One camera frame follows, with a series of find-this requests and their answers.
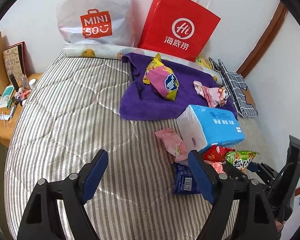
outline purple towel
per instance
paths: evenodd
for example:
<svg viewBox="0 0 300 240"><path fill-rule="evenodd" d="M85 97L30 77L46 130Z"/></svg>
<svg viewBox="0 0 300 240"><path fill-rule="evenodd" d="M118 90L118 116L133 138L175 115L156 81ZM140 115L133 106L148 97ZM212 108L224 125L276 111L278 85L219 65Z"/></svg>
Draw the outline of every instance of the purple towel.
<svg viewBox="0 0 300 240"><path fill-rule="evenodd" d="M162 60L162 63L171 68L179 81L179 89L175 101L164 100L154 91L152 85L142 82L151 57L129 53L122 57L123 62L131 62L133 82L125 91L120 103L120 116L127 120L157 121L177 118L188 105L208 106L207 101L200 97L194 89L193 81L212 88L219 87L211 75L202 71ZM237 111L228 99L225 106L220 107L231 111L237 118Z"/></svg>

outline white plastic bag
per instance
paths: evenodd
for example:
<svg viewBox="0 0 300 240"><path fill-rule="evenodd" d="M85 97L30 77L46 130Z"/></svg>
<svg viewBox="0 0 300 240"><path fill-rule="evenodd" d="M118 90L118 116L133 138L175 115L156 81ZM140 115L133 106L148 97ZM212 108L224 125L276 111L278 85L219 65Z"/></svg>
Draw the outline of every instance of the white plastic bag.
<svg viewBox="0 0 300 240"><path fill-rule="evenodd" d="M58 28L70 44L133 47L131 0L61 0Z"/></svg>

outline white qr label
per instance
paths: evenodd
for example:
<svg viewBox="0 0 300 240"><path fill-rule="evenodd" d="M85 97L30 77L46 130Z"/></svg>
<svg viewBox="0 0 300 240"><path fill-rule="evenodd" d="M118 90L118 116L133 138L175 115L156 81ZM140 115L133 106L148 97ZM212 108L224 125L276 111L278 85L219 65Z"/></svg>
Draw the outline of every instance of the white qr label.
<svg viewBox="0 0 300 240"><path fill-rule="evenodd" d="M185 178L185 190L191 191L192 178Z"/></svg>

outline wooden nightstand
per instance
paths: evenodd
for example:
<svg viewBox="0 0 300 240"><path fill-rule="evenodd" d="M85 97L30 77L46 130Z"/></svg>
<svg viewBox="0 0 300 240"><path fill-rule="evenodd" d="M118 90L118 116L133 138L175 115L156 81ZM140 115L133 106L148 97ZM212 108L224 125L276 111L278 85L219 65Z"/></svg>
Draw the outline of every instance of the wooden nightstand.
<svg viewBox="0 0 300 240"><path fill-rule="evenodd" d="M42 76L42 73L33 74L28 77L28 80L35 78L38 81L41 76ZM18 117L21 113L21 110L22 110L22 106L20 104L18 104L13 117L9 121L6 121L6 128L4 127L3 121L0 120L0 142L3 145L5 145L7 148L9 148L10 140L12 138L12 133L13 133L14 127L16 126L16 123L17 123ZM9 108L9 109L0 108L0 114L2 113L2 111L3 111L3 114L10 114L11 108Z"/></svg>

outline bed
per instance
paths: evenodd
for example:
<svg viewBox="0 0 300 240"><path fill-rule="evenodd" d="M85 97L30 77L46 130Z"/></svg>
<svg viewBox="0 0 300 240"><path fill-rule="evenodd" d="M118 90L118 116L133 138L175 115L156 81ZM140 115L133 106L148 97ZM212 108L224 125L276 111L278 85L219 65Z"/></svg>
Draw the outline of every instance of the bed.
<svg viewBox="0 0 300 240"><path fill-rule="evenodd" d="M211 206L201 195L171 193L172 158L154 132L179 132L175 120L120 118L129 73L129 64L120 60L63 54L44 72L19 116L6 161L6 217L14 239L37 181L78 172L101 148L109 164L85 205L101 239L196 239ZM255 160L273 165L255 118L239 122L246 140L235 148L259 151ZM66 238L73 239L63 203L58 207ZM237 207L234 201L223 239L231 234Z"/></svg>

